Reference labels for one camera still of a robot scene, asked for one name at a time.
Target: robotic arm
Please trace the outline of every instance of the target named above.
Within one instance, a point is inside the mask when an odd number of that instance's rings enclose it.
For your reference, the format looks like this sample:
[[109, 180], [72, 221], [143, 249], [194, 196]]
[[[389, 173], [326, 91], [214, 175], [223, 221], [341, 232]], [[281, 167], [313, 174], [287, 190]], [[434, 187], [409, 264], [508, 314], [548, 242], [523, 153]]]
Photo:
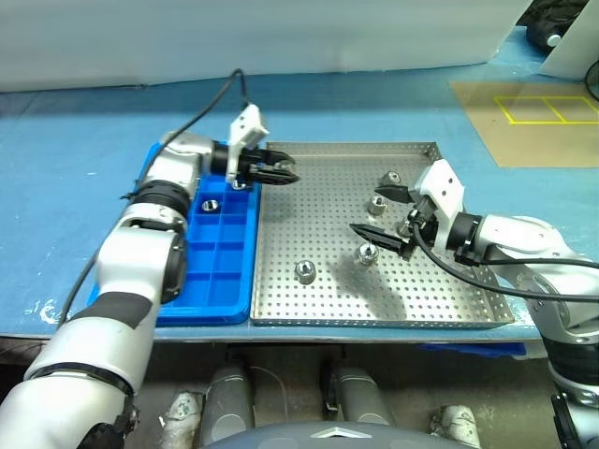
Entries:
[[189, 133], [163, 145], [99, 250], [96, 302], [58, 329], [0, 406], [0, 447], [123, 447], [138, 421], [132, 397], [158, 310], [183, 288], [186, 216], [200, 177], [298, 179], [287, 154], [255, 149], [266, 134], [250, 104], [231, 125], [227, 145]]
[[599, 448], [599, 266], [572, 251], [559, 231], [541, 220], [465, 213], [464, 188], [445, 160], [425, 170], [413, 189], [391, 185], [376, 192], [415, 203], [414, 208], [399, 238], [368, 224], [351, 224], [360, 236], [406, 260], [420, 247], [441, 268], [476, 286], [481, 285], [429, 247], [452, 252], [463, 265], [489, 265], [517, 289], [483, 288], [527, 297], [559, 392], [551, 400], [562, 447]]

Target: blue table surface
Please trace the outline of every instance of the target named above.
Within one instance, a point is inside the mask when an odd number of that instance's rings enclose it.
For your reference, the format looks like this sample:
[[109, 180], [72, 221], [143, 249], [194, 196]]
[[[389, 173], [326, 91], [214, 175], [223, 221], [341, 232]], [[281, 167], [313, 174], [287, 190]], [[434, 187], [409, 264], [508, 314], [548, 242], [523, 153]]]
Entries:
[[[272, 141], [436, 141], [476, 213], [547, 220], [576, 251], [599, 256], [596, 169], [500, 168], [449, 82], [559, 82], [535, 75], [543, 56], [517, 27], [487, 64], [351, 74], [255, 76], [253, 101]], [[124, 206], [146, 152], [211, 98], [222, 80], [145, 88], [0, 94], [0, 335], [47, 337], [85, 261]], [[229, 94], [195, 132], [226, 139]], [[523, 151], [539, 151], [525, 148]], [[88, 281], [75, 301], [80, 310]], [[517, 321], [487, 330], [353, 327], [169, 327], [158, 339], [498, 341], [538, 338], [522, 300]]]

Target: perforated metal tray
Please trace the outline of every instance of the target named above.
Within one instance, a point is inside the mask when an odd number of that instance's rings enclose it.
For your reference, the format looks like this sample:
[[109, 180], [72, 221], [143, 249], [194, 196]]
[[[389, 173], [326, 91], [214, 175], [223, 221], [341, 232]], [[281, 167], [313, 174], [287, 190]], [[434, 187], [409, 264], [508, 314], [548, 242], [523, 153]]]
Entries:
[[[362, 266], [364, 243], [350, 223], [395, 232], [411, 206], [390, 204], [379, 217], [366, 211], [373, 189], [389, 170], [412, 184], [439, 159], [430, 143], [271, 143], [297, 159], [301, 181], [262, 189], [252, 318], [257, 325], [496, 327], [514, 317], [504, 297], [446, 274], [420, 250], [407, 263], [381, 250]], [[312, 260], [316, 280], [302, 285], [294, 267]], [[453, 261], [446, 261], [458, 267]], [[486, 268], [460, 268], [496, 284]]]

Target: metal nut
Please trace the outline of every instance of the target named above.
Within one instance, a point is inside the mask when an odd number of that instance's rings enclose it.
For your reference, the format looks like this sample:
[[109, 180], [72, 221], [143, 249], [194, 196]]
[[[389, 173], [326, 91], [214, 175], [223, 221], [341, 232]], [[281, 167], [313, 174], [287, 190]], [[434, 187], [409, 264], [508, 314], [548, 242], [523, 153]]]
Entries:
[[381, 178], [381, 185], [402, 185], [402, 178], [397, 171], [388, 171]]
[[233, 182], [231, 183], [231, 188], [233, 190], [245, 190], [246, 187], [247, 185], [245, 185], [245, 183], [241, 181], [233, 180]]
[[309, 260], [302, 260], [296, 264], [296, 278], [299, 283], [308, 285], [316, 279], [316, 267]]
[[207, 199], [202, 203], [202, 210], [206, 213], [217, 212], [220, 207], [221, 205], [215, 199]]
[[397, 223], [397, 235], [404, 239], [409, 239], [412, 237], [410, 222], [408, 220]]
[[368, 202], [368, 212], [372, 215], [381, 215], [387, 210], [387, 200], [383, 196], [373, 196]]
[[358, 248], [359, 263], [365, 266], [370, 266], [378, 259], [378, 248], [371, 243], [364, 243]]

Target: cardboard sheet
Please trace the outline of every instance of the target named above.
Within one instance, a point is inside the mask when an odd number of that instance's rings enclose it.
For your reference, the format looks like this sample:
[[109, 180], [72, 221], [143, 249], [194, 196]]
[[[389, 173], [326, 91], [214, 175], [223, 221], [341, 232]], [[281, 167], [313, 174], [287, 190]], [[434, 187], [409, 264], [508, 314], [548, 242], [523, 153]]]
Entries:
[[582, 84], [451, 87], [500, 167], [599, 167], [599, 104]]

